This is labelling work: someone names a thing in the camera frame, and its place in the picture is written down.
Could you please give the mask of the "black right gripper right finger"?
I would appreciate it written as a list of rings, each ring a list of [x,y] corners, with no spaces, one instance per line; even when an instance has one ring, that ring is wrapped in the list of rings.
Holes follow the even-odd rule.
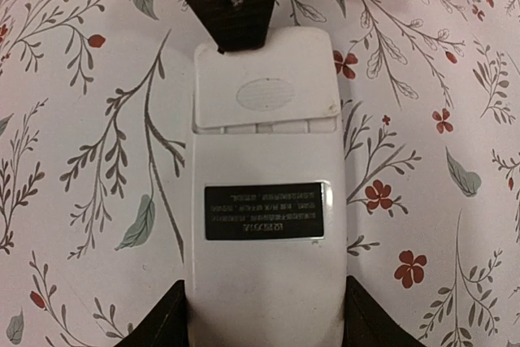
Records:
[[[346,278],[344,347],[423,347],[354,278]]]

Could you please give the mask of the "floral patterned table mat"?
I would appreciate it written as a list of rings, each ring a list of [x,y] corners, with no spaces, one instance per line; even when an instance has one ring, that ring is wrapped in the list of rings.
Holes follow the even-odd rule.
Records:
[[[331,38],[346,278],[424,346],[518,345],[519,0],[275,0],[287,27]],[[204,43],[185,0],[1,0],[2,345],[121,346],[185,291]]]

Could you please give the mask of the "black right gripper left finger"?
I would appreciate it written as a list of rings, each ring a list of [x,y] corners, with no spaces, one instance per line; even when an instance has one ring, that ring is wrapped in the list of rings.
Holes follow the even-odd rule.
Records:
[[[184,281],[177,280],[121,347],[189,347]]]

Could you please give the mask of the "white remote control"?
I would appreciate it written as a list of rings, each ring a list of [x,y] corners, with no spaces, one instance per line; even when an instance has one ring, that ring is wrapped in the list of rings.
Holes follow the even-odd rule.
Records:
[[[347,271],[340,113],[187,141],[192,346],[339,346]]]

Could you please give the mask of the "white battery cover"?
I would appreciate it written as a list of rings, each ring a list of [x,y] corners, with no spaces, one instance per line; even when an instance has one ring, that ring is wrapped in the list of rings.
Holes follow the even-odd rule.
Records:
[[[194,123],[201,129],[340,113],[332,42],[320,28],[272,29],[257,50],[221,54],[204,43],[194,65]]]

